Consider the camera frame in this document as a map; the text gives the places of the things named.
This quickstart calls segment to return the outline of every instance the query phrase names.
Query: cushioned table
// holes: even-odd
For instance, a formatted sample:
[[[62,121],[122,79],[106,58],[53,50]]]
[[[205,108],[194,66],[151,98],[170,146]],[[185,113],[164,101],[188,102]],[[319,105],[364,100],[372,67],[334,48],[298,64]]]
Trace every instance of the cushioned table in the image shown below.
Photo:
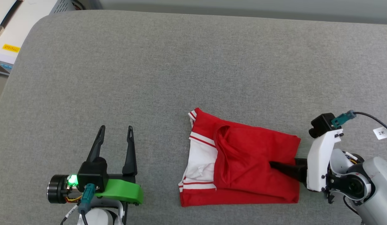
[[[134,127],[144,204],[128,224],[357,225],[342,198],[301,187],[298,204],[182,208],[195,107],[302,139],[321,113],[365,111],[387,124],[387,25],[125,11],[61,13],[40,20],[0,100],[0,224],[59,224],[54,174],[76,173],[100,125],[108,173],[120,173]],[[387,160],[375,121],[345,124],[336,147]],[[66,221],[76,224],[77,214]]]

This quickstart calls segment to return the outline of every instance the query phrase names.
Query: white label sticker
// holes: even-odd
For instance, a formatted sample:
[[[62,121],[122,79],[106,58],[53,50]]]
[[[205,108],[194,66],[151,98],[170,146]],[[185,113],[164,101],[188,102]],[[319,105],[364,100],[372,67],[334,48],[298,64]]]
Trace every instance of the white label sticker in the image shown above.
[[[377,129],[374,129],[374,134],[377,136],[378,140],[387,138],[387,129],[385,127],[380,127]]]

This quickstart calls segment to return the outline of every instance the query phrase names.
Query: red clothing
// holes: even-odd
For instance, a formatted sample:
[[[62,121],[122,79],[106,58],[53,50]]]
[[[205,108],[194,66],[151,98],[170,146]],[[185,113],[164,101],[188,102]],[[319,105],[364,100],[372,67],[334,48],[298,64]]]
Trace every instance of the red clothing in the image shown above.
[[[189,117],[191,149],[179,183],[182,206],[298,202],[299,182],[269,165],[295,164],[297,136],[221,120],[199,108]]]

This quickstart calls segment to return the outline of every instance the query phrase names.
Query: teal connector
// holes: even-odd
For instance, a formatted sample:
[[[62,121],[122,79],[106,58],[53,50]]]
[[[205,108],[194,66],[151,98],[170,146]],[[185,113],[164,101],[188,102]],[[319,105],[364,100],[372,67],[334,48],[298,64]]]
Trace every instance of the teal connector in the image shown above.
[[[335,128],[342,126],[346,121],[351,120],[356,117],[353,110],[349,110],[347,113],[339,115],[337,118],[331,120],[332,125]]]
[[[85,187],[84,193],[82,194],[81,198],[81,204],[79,204],[78,212],[81,213],[81,211],[84,211],[85,213],[89,212],[91,209],[90,201],[92,201],[92,198],[94,197],[94,194],[96,192],[96,186],[94,184],[88,184]]]

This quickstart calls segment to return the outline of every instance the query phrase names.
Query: white stripe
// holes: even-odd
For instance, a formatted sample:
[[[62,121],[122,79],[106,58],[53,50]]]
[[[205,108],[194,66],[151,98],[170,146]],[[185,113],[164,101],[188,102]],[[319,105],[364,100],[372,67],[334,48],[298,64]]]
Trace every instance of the white stripe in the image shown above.
[[[213,182],[213,180],[211,181],[200,181],[200,180],[196,180],[196,179],[192,179],[192,178],[186,178],[184,181],[183,181],[183,184],[184,185],[188,185],[189,183],[208,183],[208,182]]]
[[[194,110],[194,111],[191,111],[191,113],[192,113],[195,117],[197,117],[197,114],[196,114],[195,110]]]
[[[195,116],[195,117],[196,117],[196,113],[195,113],[195,111],[191,111],[191,113],[193,114],[193,116]],[[193,117],[191,113],[188,113],[188,116],[189,116],[189,118],[191,119],[191,122],[192,122],[192,121],[196,121],[196,118],[195,118],[195,117]]]
[[[189,140],[194,141],[195,143],[201,144],[201,145],[203,145],[203,146],[207,146],[207,147],[209,147],[209,148],[211,148],[211,149],[217,150],[217,148],[215,148],[215,147],[213,147],[213,146],[211,146],[211,145],[209,145],[209,144],[206,144],[206,143],[204,143],[204,142],[201,142],[201,141],[199,141],[199,140],[196,140],[195,138],[189,137]]]
[[[205,136],[203,136],[201,134],[198,134],[198,133],[195,133],[195,132],[191,132],[191,136],[195,137],[195,138],[197,138],[199,140],[205,141],[205,142],[207,142],[209,144],[215,145],[214,141],[212,139],[210,139],[208,137],[205,137]]]
[[[194,185],[186,185],[184,184],[184,189],[213,189],[216,188],[214,184],[194,184]]]

